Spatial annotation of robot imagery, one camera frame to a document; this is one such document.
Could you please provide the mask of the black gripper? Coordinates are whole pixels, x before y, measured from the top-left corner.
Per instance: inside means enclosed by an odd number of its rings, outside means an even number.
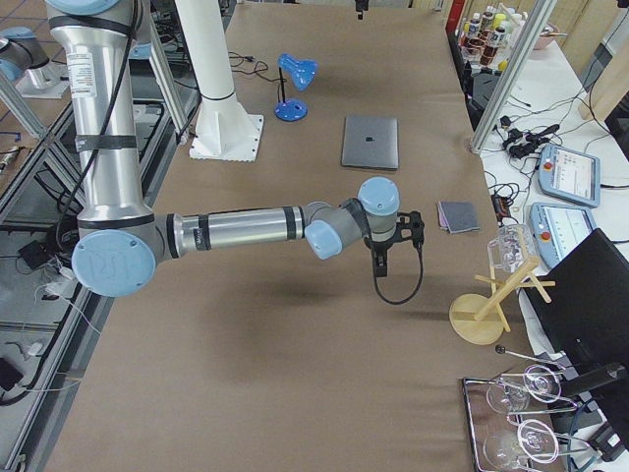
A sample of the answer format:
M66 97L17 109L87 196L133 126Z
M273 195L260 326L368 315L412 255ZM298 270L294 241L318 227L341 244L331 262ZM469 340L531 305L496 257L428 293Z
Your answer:
M399 237L394 235L384 241L374 241L371 237L365 237L364 243L370 249L372 266L376 277L386 277L388 274L388 250L399 242Z

